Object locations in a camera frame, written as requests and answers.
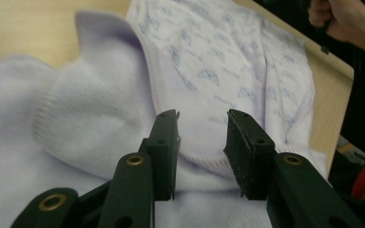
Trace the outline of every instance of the garment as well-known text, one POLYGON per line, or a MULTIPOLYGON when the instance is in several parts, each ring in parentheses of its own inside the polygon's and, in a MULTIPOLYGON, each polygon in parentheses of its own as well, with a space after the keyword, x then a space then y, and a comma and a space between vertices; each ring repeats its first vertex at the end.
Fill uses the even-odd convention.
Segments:
POLYGON ((157 227, 271 226, 265 201, 240 198, 222 153, 229 108, 325 175, 308 145, 304 47, 256 12, 221 0, 132 1, 127 21, 80 11, 76 27, 81 54, 63 68, 28 56, 0 63, 0 227, 50 187, 82 195, 112 178, 168 109, 181 112, 182 146, 176 200, 157 203, 157 227))

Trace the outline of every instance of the red object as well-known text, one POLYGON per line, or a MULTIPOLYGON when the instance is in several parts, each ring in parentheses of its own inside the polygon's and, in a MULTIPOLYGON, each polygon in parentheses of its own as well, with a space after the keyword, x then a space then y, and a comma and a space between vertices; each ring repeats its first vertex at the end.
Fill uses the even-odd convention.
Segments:
POLYGON ((355 179, 354 186, 352 187, 352 197, 359 200, 365 199, 365 167, 355 179))

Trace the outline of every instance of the wooden table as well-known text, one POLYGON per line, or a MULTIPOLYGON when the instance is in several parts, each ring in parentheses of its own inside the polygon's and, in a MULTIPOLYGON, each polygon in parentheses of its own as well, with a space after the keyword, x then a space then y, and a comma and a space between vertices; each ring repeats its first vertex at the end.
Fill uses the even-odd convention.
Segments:
MULTIPOLYGON (((130 0, 0 0, 0 60, 26 53, 53 67, 61 67, 79 55, 74 13, 82 9, 109 10, 125 16, 130 0)), ((336 56, 250 0, 241 5, 266 15, 278 26, 305 41, 316 86, 311 147, 328 155, 330 167, 352 86, 353 70, 336 56)))

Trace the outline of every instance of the black mechanical part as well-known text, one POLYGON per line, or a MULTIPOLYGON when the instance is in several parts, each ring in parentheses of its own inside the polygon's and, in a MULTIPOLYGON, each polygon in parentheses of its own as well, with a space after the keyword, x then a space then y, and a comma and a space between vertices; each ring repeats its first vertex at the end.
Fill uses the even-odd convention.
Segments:
POLYGON ((275 143, 247 113, 229 110, 227 143, 224 153, 230 162, 236 181, 250 200, 266 200, 277 154, 275 143))
POLYGON ((34 198, 14 221, 13 228, 72 227, 72 210, 78 194, 70 188, 54 188, 34 198))
POLYGON ((174 199, 178 117, 175 110, 159 114, 138 153, 119 160, 113 180, 80 198, 70 188, 48 190, 34 198, 11 227, 153 227, 154 201, 174 199))
POLYGON ((149 138, 143 141, 145 146, 141 146, 152 158, 155 201, 174 199, 177 153, 181 143, 177 127, 179 116, 175 110, 159 114, 149 138))
POLYGON ((300 155, 274 158, 267 210, 274 228, 363 228, 365 225, 300 155))
POLYGON ((98 228, 149 228, 154 224, 152 161, 145 153, 123 156, 108 190, 98 228))

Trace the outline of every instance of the brass grommet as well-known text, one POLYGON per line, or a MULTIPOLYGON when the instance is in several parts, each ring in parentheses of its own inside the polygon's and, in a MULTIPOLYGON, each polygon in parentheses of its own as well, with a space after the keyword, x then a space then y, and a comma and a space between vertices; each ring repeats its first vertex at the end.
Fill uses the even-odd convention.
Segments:
POLYGON ((60 208, 65 201, 67 200, 67 196, 63 193, 52 194, 45 199, 41 200, 38 204, 38 209, 40 211, 53 211, 60 208))
POLYGON ((138 165, 144 162, 144 158, 142 156, 132 156, 126 160, 126 163, 129 165, 138 165))
POLYGON ((288 162, 292 165, 301 165, 303 164, 303 160, 301 158, 299 158, 298 156, 294 156, 294 155, 287 155, 285 157, 283 157, 285 162, 288 162))

